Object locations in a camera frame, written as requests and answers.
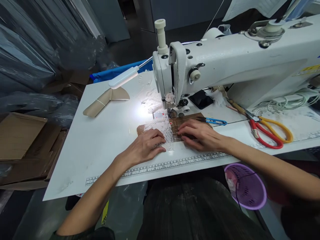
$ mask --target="white paper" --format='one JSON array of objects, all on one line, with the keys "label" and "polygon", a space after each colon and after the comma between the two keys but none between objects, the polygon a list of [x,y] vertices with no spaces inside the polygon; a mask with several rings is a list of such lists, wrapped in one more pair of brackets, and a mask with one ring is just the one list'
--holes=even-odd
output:
[{"label": "white paper", "polygon": [[285,2],[286,0],[232,0],[222,21],[228,21],[251,8],[270,18]]}]

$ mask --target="plastic basket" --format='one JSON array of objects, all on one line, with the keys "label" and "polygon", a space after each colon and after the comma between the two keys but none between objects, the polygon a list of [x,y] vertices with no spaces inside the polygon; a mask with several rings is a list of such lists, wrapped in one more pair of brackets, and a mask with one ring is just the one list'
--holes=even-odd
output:
[{"label": "plastic basket", "polygon": [[[252,169],[240,163],[232,163],[226,166],[224,171],[226,178],[233,179],[238,201],[242,207],[258,210],[265,205],[267,201],[266,188],[260,177],[257,174],[252,174],[254,173]],[[231,191],[231,195],[238,202],[236,192]]]}]

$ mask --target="blue plastic bag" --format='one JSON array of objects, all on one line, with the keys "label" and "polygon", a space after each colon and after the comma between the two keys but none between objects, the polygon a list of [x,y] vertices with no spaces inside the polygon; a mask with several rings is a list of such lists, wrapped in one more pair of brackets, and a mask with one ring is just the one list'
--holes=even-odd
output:
[{"label": "blue plastic bag", "polygon": [[[111,79],[115,78],[116,76],[118,76],[119,74],[123,73],[124,71],[128,70],[129,68],[135,67],[135,66],[139,66],[143,62],[145,62],[145,60],[140,61],[140,62],[136,62],[136,63],[131,63],[131,64],[128,64],[128,65],[124,65],[124,66],[121,66],[121,67],[109,69],[109,70],[106,70],[106,71],[93,73],[93,74],[90,75],[90,77],[93,79],[93,83],[111,80]],[[146,65],[141,67],[139,69],[138,73],[144,72],[145,70],[151,71],[152,70],[152,63],[153,63],[153,61],[151,60]]]}]

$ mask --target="person's right hand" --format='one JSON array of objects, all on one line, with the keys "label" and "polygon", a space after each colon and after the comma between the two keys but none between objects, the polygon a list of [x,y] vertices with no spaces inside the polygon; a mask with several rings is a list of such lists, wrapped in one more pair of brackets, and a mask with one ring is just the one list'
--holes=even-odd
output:
[{"label": "person's right hand", "polygon": [[199,141],[191,140],[187,136],[182,136],[183,141],[191,148],[199,152],[228,152],[235,139],[223,136],[214,131],[207,124],[190,119],[184,122],[178,131],[178,135],[190,134]]}]

